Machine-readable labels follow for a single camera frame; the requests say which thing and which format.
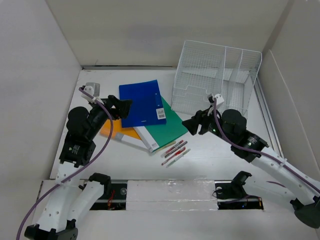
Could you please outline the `blue folder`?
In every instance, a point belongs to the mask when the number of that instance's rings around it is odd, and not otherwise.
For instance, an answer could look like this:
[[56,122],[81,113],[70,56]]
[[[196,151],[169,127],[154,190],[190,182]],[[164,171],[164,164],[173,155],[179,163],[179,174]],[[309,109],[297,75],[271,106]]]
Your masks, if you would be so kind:
[[132,100],[127,118],[121,120],[123,128],[167,123],[158,81],[151,80],[119,86],[119,98]]

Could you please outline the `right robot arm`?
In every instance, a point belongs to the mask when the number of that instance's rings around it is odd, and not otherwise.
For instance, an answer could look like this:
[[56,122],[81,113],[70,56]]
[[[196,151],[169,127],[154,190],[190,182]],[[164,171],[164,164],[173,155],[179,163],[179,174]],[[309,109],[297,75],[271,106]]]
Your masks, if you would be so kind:
[[231,145],[239,158],[260,168],[275,180],[258,180],[240,171],[230,182],[219,184],[214,194],[226,203],[248,196],[260,197],[284,206],[302,223],[313,229],[320,227],[320,183],[297,170],[278,155],[268,143],[247,130],[247,119],[238,110],[199,110],[182,125],[191,135],[212,133]]

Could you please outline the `green folder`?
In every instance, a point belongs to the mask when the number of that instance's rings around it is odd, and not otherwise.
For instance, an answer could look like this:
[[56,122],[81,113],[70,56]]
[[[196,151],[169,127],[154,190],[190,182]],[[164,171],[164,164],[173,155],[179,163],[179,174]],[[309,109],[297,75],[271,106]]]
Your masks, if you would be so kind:
[[182,119],[171,110],[170,105],[162,97],[162,104],[166,116],[166,124],[137,126],[134,130],[141,138],[150,153],[164,147],[187,133],[182,125]]

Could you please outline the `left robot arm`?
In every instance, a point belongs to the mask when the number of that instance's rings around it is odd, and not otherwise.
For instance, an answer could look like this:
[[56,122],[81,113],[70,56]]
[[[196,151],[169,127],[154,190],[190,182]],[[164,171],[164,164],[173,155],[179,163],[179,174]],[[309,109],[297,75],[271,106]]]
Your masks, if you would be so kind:
[[111,194],[108,175],[94,173],[83,188],[79,188],[79,181],[95,160],[94,138],[106,121],[125,119],[132,101],[109,95],[101,100],[91,98],[89,104],[91,110],[78,106],[68,113],[55,185],[40,198],[48,201],[38,221],[25,229],[29,240],[75,240],[78,225],[93,204]]

